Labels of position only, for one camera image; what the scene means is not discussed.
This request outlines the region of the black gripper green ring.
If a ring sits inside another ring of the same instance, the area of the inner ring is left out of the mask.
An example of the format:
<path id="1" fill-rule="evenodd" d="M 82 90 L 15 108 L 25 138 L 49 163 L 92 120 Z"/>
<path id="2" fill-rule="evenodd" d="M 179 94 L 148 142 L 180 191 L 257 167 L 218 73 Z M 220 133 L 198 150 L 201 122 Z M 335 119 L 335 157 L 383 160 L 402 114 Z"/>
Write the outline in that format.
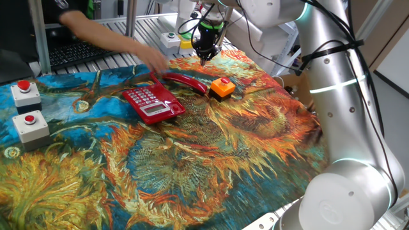
<path id="1" fill-rule="evenodd" d="M 197 28 L 200 37 L 194 40 L 193 48 L 196 50 L 196 54 L 200 58 L 201 66 L 204 66 L 209 60 L 211 60 L 212 55 L 217 55 L 220 52 L 220 47 L 217 43 L 220 40 L 223 27 L 223 22 L 216 25 L 205 21 L 199 23 Z"/>

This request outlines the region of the person's bare hand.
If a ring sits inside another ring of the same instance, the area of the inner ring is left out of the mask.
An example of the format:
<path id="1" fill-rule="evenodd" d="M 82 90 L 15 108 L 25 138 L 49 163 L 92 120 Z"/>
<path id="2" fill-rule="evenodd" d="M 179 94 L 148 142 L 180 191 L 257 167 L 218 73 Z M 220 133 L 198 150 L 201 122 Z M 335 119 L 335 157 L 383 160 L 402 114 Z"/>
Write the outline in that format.
<path id="1" fill-rule="evenodd" d="M 167 59 L 157 49 L 146 45 L 139 45 L 135 55 L 152 71 L 166 72 L 168 69 Z"/>

